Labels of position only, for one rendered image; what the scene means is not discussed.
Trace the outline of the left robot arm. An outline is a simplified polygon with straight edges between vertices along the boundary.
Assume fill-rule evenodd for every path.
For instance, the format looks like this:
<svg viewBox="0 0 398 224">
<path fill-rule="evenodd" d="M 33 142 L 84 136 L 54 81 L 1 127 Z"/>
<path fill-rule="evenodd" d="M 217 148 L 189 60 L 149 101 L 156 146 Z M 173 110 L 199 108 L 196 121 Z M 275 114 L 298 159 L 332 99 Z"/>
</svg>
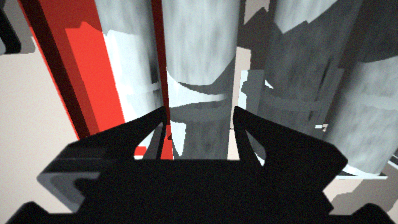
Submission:
<svg viewBox="0 0 398 224">
<path fill-rule="evenodd" d="M 0 9 L 0 54 L 16 54 L 21 46 Z"/>
</svg>

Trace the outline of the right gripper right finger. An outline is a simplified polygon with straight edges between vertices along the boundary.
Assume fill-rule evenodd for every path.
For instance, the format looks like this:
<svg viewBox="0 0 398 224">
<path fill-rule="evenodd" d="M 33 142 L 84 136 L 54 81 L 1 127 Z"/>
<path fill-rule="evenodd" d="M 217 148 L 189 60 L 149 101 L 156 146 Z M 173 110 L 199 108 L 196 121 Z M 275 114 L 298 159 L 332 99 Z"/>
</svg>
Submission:
<svg viewBox="0 0 398 224">
<path fill-rule="evenodd" d="M 239 106 L 234 107 L 233 126 L 239 159 L 252 165 L 266 209 L 278 191 L 324 191 L 348 164 L 335 145 Z M 245 129 L 265 149 L 263 166 Z"/>
</svg>

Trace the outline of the red scrap tray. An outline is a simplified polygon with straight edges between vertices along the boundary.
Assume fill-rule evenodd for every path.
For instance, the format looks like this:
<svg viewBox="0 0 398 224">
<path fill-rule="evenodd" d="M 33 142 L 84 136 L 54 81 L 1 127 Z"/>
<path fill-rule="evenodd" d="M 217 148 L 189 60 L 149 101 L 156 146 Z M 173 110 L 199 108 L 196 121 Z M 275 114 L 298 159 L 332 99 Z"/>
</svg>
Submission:
<svg viewBox="0 0 398 224">
<path fill-rule="evenodd" d="M 77 139 L 125 123 L 95 0 L 17 0 Z M 167 135 L 173 159 L 162 0 L 151 0 Z"/>
</svg>

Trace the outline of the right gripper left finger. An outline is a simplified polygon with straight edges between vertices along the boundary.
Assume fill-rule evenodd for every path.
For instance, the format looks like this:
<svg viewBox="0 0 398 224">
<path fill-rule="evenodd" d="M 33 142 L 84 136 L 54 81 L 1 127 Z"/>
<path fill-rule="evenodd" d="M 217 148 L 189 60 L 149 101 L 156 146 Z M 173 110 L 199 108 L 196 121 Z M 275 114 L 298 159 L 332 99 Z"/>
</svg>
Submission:
<svg viewBox="0 0 398 224">
<path fill-rule="evenodd" d="M 161 106 L 144 116 L 69 143 L 55 158 L 135 159 L 136 148 L 154 131 L 142 159 L 161 159 L 166 125 L 166 107 Z"/>
</svg>

